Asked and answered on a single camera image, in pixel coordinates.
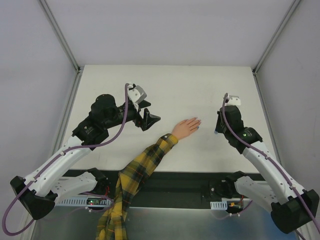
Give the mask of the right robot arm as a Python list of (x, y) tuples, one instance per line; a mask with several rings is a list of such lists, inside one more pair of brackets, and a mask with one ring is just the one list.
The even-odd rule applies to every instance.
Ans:
[(245, 127), (236, 105), (223, 105), (217, 112), (215, 131), (223, 134), (228, 143), (258, 170), (267, 186), (255, 183), (241, 171), (235, 172), (225, 184), (230, 197), (244, 195), (265, 209), (285, 234), (316, 221), (319, 195), (306, 190), (273, 159), (262, 137), (252, 127)]

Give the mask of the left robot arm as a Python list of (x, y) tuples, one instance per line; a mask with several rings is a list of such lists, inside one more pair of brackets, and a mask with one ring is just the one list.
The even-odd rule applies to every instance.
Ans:
[(105, 194), (110, 183), (95, 167), (67, 180), (60, 181), (60, 178), (80, 159), (101, 146), (109, 137), (110, 128), (132, 121), (136, 127), (146, 131), (160, 121), (161, 117), (148, 110), (150, 105), (144, 99), (133, 102), (127, 97), (123, 105), (117, 106), (112, 95), (99, 95), (88, 116), (47, 162), (30, 175), (16, 176), (10, 181), (15, 195), (31, 217), (40, 220), (57, 203), (77, 194)]

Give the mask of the mannequin hand with nails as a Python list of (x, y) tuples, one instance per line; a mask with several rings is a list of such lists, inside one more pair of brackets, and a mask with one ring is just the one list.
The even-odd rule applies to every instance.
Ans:
[(178, 140), (182, 140), (196, 132), (199, 129), (201, 123), (202, 121), (197, 117), (183, 120), (173, 128), (171, 134)]

